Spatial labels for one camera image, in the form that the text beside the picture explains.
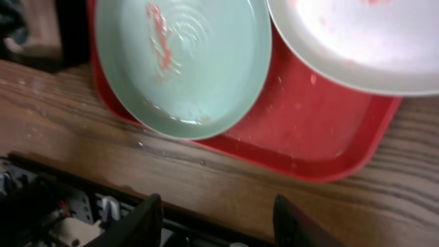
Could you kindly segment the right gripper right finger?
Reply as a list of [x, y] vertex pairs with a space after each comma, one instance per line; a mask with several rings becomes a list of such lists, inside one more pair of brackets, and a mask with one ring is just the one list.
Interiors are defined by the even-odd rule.
[[274, 241], [282, 247], [346, 247], [283, 195], [273, 211]]

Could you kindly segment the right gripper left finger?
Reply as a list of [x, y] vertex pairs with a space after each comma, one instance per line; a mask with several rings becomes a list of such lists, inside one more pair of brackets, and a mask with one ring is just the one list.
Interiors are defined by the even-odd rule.
[[163, 206], [155, 193], [84, 247], [159, 247], [162, 227]]

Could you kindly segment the light green plate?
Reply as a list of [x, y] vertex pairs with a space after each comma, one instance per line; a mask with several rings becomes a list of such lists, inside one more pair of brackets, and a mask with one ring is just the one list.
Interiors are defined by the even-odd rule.
[[123, 107], [167, 137], [221, 134], [268, 76], [272, 28], [261, 0], [99, 0], [95, 42]]

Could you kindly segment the white plate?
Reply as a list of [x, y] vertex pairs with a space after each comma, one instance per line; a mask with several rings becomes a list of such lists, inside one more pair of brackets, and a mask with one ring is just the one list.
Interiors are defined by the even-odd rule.
[[295, 56], [317, 74], [380, 95], [438, 94], [438, 0], [268, 0]]

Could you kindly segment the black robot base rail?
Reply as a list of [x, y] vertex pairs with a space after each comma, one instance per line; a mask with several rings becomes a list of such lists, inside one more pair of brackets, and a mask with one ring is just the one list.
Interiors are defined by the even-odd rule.
[[[1, 245], [84, 246], [146, 199], [8, 154], [1, 157]], [[163, 206], [160, 246], [270, 244]]]

